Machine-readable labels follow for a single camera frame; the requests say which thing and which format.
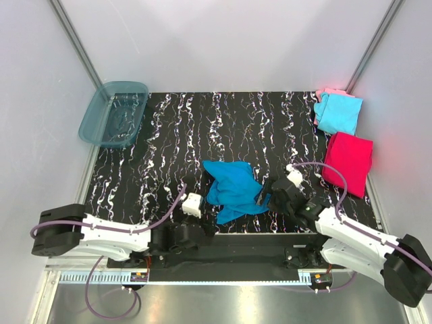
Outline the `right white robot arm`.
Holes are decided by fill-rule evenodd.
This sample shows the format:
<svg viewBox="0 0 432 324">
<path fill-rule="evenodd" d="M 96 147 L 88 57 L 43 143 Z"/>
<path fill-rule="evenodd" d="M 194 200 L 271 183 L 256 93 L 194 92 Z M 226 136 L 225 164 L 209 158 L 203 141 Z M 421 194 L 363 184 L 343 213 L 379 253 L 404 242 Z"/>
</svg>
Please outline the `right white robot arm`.
<svg viewBox="0 0 432 324">
<path fill-rule="evenodd" d="M 382 233 L 345 215 L 316 196 L 306 197 L 300 176 L 267 180 L 256 196 L 259 207 L 287 215 L 313 231 L 313 239 L 297 251 L 286 251 L 289 267 L 337 265 L 367 276 L 405 306 L 415 308 L 431 287 L 431 258 L 421 242 Z"/>
</svg>

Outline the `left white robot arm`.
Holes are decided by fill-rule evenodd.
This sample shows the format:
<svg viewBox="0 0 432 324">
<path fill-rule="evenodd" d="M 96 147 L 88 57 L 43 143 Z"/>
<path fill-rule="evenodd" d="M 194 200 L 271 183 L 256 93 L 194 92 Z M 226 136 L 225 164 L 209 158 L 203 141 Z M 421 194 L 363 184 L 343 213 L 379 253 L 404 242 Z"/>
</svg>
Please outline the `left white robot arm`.
<svg viewBox="0 0 432 324">
<path fill-rule="evenodd" d="M 131 267 L 141 266 L 146 256 L 200 248 L 214 235 L 215 226 L 194 214 L 181 222 L 162 219 L 151 225 L 130 225 L 95 217 L 80 204 L 43 211 L 38 225 L 30 230 L 34 256 L 85 252 L 125 261 Z"/>
</svg>

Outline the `blue t shirt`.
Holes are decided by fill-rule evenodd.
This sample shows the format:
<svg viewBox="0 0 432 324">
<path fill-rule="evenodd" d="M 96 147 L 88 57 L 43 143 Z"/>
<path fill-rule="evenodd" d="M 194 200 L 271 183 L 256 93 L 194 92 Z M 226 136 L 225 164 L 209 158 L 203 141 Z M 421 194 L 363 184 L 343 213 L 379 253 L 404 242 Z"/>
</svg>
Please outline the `blue t shirt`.
<svg viewBox="0 0 432 324">
<path fill-rule="evenodd" d="M 255 180 L 249 163 L 203 161 L 202 166 L 213 177 L 206 200 L 210 205 L 222 207 L 216 218 L 218 225 L 269 210 L 265 205 L 257 205 L 256 197 L 263 186 Z"/>
</svg>

